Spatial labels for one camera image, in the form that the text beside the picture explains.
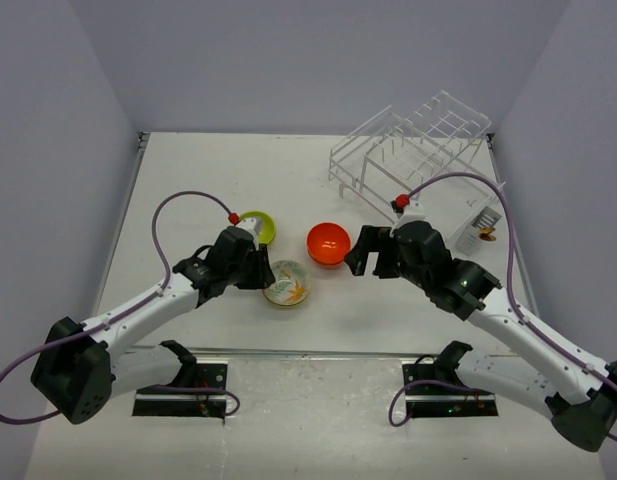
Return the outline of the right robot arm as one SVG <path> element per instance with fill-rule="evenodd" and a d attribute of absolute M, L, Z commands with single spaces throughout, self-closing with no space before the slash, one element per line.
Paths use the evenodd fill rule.
<path fill-rule="evenodd" d="M 459 341 L 447 345 L 407 389 L 437 385 L 467 395 L 500 395 L 547 418 L 568 442 L 597 452 L 617 420 L 617 360 L 585 352 L 520 307 L 480 265 L 452 256 L 425 221 L 397 229 L 365 225 L 344 261 L 355 276 L 370 253 L 380 279 L 402 278 L 440 310 L 489 333 L 524 360 L 514 365 Z"/>

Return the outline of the olive green bowl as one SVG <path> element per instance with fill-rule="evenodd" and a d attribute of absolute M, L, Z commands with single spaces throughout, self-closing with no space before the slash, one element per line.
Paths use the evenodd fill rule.
<path fill-rule="evenodd" d="M 273 218 L 268 213 L 259 210 L 246 211 L 240 215 L 241 220 L 246 218 L 255 218 L 259 221 L 258 241 L 260 244 L 270 246 L 276 237 L 276 224 Z"/>

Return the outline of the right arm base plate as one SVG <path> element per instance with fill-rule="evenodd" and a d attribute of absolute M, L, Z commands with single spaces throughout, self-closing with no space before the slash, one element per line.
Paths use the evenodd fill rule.
<path fill-rule="evenodd" d="M 452 383 L 450 378 L 437 376 L 432 358 L 402 364 L 405 385 L 415 380 L 438 379 Z M 488 393 L 467 393 L 438 385 L 418 385 L 405 391 L 406 415 L 419 418 L 497 417 L 496 398 Z"/>

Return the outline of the tan bowl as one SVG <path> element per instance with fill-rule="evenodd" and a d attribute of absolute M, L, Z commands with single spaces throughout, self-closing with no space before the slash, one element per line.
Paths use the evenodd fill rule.
<path fill-rule="evenodd" d="M 264 296 L 264 298 L 266 299 L 268 303 L 270 303 L 274 307 L 278 307 L 282 309 L 292 309 L 292 308 L 299 307 L 300 305 L 305 303 L 310 298 L 310 296 L 304 296 L 300 298 L 299 300 L 293 300 L 291 302 L 285 302 L 285 301 L 281 302 L 279 299 L 271 298 L 267 296 Z"/>
<path fill-rule="evenodd" d="M 309 296 L 312 277 L 304 265 L 293 260 L 277 260 L 271 264 L 276 282 L 263 291 L 263 295 L 281 302 L 299 300 Z"/>

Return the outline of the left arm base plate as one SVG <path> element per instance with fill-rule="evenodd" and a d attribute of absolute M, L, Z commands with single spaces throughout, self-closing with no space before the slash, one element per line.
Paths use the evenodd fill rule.
<path fill-rule="evenodd" d="M 224 390 L 227 386 L 226 363 L 198 363 L 177 387 L 177 391 L 144 388 L 135 393 L 132 416 L 157 418 L 225 419 L 236 406 L 225 394 L 200 394 L 198 389 Z"/>

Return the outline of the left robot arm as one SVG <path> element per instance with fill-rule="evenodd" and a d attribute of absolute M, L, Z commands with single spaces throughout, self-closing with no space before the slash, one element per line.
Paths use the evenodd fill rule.
<path fill-rule="evenodd" d="M 264 290 L 272 285 L 266 246 L 258 241 L 259 218 L 222 230 L 206 255 L 179 261 L 172 274 L 135 299 L 81 323 L 65 317 L 50 329 L 31 382 L 74 425 L 94 417 L 124 391 L 168 387 L 189 390 L 196 369 L 187 351 L 164 342 L 133 353 L 138 341 L 165 323 L 219 297 L 234 286 Z"/>

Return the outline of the orange bowl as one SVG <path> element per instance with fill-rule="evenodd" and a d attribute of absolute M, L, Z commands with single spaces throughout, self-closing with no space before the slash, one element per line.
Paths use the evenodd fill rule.
<path fill-rule="evenodd" d="M 312 258 L 312 257 L 311 257 L 311 260 L 318 268 L 321 268 L 324 270 L 337 270 L 345 266 L 345 263 L 343 260 L 340 262 L 335 262 L 335 263 L 324 263 L 320 261 L 319 259 Z"/>
<path fill-rule="evenodd" d="M 310 257 L 324 263 L 344 261 L 351 249 L 347 231 L 339 224 L 322 222 L 313 226 L 307 234 L 306 247 Z"/>

